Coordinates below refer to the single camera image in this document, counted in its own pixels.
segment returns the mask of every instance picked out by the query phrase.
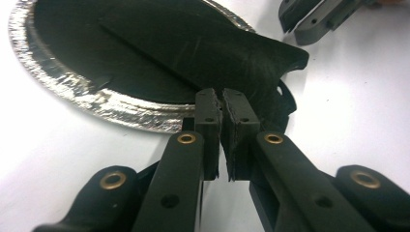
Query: brass insert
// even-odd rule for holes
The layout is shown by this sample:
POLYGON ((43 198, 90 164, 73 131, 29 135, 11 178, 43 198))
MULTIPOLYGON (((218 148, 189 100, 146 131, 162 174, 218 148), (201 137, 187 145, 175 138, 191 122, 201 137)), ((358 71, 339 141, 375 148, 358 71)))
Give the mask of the brass insert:
POLYGON ((352 180, 355 181, 358 185, 364 186, 369 189, 379 189, 381 186, 379 180, 364 171, 352 171, 350 173, 350 178, 352 178, 352 180))
POLYGON ((126 174, 120 171, 109 172, 100 180, 100 186, 107 190, 117 189, 122 186, 126 180, 126 174))
POLYGON ((265 135, 265 140, 272 144, 280 144, 283 142, 283 138, 280 135, 274 133, 268 133, 265 135))
POLYGON ((178 142, 183 144, 191 144, 196 140, 195 135, 191 133, 183 133, 178 136, 178 142))

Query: aluminum pie plate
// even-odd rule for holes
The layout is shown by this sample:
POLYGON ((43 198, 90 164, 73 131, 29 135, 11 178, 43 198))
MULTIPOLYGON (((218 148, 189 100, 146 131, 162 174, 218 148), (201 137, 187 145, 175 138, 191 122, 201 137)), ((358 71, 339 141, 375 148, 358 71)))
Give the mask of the aluminum pie plate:
MULTIPOLYGON (((109 88, 93 91, 87 76, 59 62, 39 39, 34 27, 36 0, 19 0, 9 21, 15 54, 24 68, 57 96, 84 111, 127 127, 157 131, 180 131, 184 117, 192 117, 193 104, 166 104, 133 98, 109 88)), ((203 2, 227 17, 240 29, 254 32, 237 15, 211 0, 203 2)))

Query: aluminum foil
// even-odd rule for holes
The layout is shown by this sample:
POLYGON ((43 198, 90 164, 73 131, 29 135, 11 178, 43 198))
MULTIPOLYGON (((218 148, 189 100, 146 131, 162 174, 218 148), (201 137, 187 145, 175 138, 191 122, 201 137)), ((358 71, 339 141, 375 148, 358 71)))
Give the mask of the aluminum foil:
MULTIPOLYGON (((238 28, 254 32, 241 18, 220 4, 204 3, 225 15, 238 28)), ((39 39, 33 23, 36 0, 19 0, 9 21, 15 54, 24 68, 57 96, 105 120, 127 127, 158 132, 176 132, 184 117, 192 117, 193 104, 145 101, 110 89, 95 91, 94 84, 60 63, 39 39)))

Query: black fabric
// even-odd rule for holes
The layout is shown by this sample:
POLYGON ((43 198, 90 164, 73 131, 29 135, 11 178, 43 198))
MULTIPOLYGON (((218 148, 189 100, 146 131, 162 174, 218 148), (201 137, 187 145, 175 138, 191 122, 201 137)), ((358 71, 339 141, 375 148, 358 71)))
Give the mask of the black fabric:
POLYGON ((308 54, 240 30, 199 0, 39 0, 34 15, 51 53, 96 85, 103 79, 104 87, 163 103, 194 103, 205 88, 237 89, 276 131, 296 109, 277 86, 308 54))
POLYGON ((194 88, 243 92, 267 130, 284 131, 296 109, 277 87, 306 66, 299 48, 148 1, 125 0, 101 24, 194 88))
MULTIPOLYGON (((234 27, 199 0, 151 0, 234 27)), ((194 103, 194 89, 145 55, 107 33, 99 19, 122 1, 39 0, 34 9, 37 34, 65 66, 88 79, 109 78, 105 87, 131 97, 163 103, 194 103)))

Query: white background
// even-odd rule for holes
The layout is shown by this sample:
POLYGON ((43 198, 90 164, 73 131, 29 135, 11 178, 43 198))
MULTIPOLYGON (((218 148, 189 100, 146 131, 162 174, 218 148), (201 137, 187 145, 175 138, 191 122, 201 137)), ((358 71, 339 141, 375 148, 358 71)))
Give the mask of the white background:
MULTIPOLYGON (((293 44, 279 0, 219 0, 266 37, 293 44)), ((159 160, 168 134, 133 130, 58 99, 18 63, 0 1, 0 232, 60 220, 91 176, 111 165, 140 171, 159 160)), ((410 3, 362 8, 319 43, 304 71, 284 79, 298 104, 287 135, 321 170, 360 164, 410 192, 410 3)), ((205 185, 202 231, 263 231, 248 183, 205 185)))

